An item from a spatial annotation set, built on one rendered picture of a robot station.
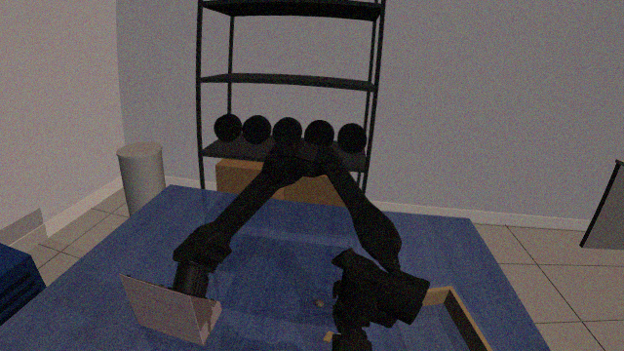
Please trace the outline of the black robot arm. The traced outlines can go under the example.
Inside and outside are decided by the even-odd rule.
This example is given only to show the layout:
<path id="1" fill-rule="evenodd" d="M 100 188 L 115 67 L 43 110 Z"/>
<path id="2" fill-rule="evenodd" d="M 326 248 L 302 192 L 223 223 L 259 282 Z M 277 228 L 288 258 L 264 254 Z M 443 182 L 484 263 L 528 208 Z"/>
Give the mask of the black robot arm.
<path id="1" fill-rule="evenodd" d="M 334 148 L 300 139 L 281 138 L 265 157 L 260 174 L 213 222 L 196 228 L 173 254 L 178 261 L 173 287 L 180 293 L 206 298 L 208 273 L 231 254 L 231 238 L 280 188 L 303 176 L 328 176 L 351 214 L 364 250 L 387 271 L 352 248 L 331 263 L 343 270 L 340 294 L 350 303 L 367 304 L 375 310 L 364 323 L 391 328 L 399 319 L 411 325 L 430 287 L 424 279 L 400 270 L 398 253 L 402 240 L 392 221 L 367 199 Z M 193 261 L 193 262 L 191 262 Z M 194 263 L 196 262 L 196 263 Z M 197 264 L 198 263 L 198 264 Z"/>

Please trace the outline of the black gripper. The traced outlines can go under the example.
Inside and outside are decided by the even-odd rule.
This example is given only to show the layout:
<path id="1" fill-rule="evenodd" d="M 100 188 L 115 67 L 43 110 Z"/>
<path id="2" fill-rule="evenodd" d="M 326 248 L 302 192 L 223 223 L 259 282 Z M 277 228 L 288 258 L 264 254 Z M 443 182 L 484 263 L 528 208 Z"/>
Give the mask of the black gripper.
<path id="1" fill-rule="evenodd" d="M 374 312 L 374 299 L 367 304 L 355 304 L 346 301 L 340 294 L 341 280 L 335 281 L 332 298 L 337 302 L 332 306 L 334 325 L 341 334 L 332 334 L 332 351 L 372 351 L 372 344 L 362 327 L 369 328 L 370 320 L 364 323 L 367 314 Z"/>

